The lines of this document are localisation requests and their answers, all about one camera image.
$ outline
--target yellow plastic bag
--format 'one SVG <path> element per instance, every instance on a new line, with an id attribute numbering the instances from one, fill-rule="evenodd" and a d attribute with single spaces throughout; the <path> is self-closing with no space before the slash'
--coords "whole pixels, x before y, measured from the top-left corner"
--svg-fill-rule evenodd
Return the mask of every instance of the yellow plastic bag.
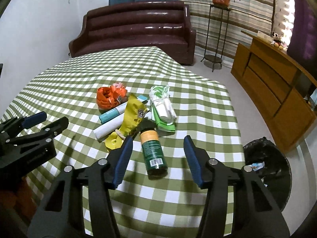
<path id="1" fill-rule="evenodd" d="M 142 121 L 145 113 L 147 112 L 146 106 L 139 101 L 135 95 L 130 94 L 126 109 L 124 111 L 123 123 L 119 131 L 126 137 L 132 134 L 138 124 Z M 116 132 L 112 132 L 106 139 L 105 144 L 108 149 L 120 148 L 123 140 Z"/>

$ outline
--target metal screw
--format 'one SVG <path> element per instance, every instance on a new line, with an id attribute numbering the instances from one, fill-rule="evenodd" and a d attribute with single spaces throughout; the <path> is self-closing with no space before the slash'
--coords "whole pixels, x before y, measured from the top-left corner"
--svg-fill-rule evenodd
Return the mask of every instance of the metal screw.
<path id="1" fill-rule="evenodd" d="M 210 163 L 212 166 L 215 166 L 216 164 L 218 164 L 218 161 L 216 159 L 214 159 L 214 158 L 210 158 L 208 160 L 208 163 Z"/>
<path id="2" fill-rule="evenodd" d="M 251 166 L 244 166 L 243 169 L 244 169 L 246 172 L 251 172 L 251 171 L 252 171 L 252 167 L 251 167 Z"/>
<path id="3" fill-rule="evenodd" d="M 100 159 L 99 161 L 98 161 L 98 164 L 99 165 L 101 165 L 101 166 L 104 166 L 106 163 L 108 163 L 108 161 L 107 161 L 107 159 Z"/>
<path id="4" fill-rule="evenodd" d="M 64 171 L 68 173 L 68 172 L 70 172 L 72 169 L 73 169 L 72 166 L 65 166 Z"/>

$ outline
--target stuffed toy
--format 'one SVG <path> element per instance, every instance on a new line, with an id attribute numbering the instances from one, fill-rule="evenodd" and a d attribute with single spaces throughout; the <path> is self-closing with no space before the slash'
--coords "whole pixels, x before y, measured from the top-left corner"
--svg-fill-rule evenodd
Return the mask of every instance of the stuffed toy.
<path id="1" fill-rule="evenodd" d="M 283 42 L 281 40 L 281 37 L 278 35 L 278 33 L 273 33 L 273 41 L 271 42 L 271 45 L 274 45 L 276 48 L 280 50 L 283 49 Z"/>

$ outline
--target blue gripper pad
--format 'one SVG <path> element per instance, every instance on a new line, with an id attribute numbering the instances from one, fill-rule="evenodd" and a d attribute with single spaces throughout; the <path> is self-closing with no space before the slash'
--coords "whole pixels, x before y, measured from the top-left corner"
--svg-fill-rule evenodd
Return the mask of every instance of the blue gripper pad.
<path id="1" fill-rule="evenodd" d="M 112 185 L 116 189 L 119 184 L 122 183 L 124 174 L 126 173 L 126 168 L 128 166 L 131 154 L 133 150 L 133 139 L 127 136 L 122 144 L 122 152 L 117 165 L 114 169 L 114 178 L 112 180 Z"/>
<path id="2" fill-rule="evenodd" d="M 204 184 L 202 180 L 202 169 L 195 154 L 195 145 L 189 135 L 184 138 L 184 152 L 191 170 L 194 182 L 201 188 Z"/>
<path id="3" fill-rule="evenodd" d="M 46 121 L 47 115 L 45 112 L 36 113 L 29 117 L 24 118 L 21 126 L 23 129 L 30 129 L 33 126 L 40 124 L 41 122 Z"/>

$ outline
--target black trash bag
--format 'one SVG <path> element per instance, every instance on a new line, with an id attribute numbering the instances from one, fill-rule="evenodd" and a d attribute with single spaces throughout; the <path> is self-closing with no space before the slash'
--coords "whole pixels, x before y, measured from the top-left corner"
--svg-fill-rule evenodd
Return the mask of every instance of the black trash bag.
<path id="1" fill-rule="evenodd" d="M 291 170 L 287 158 L 266 137 L 249 142 L 243 151 L 246 165 L 264 162 L 265 166 L 256 173 L 267 184 L 267 189 L 283 210 L 291 190 Z"/>

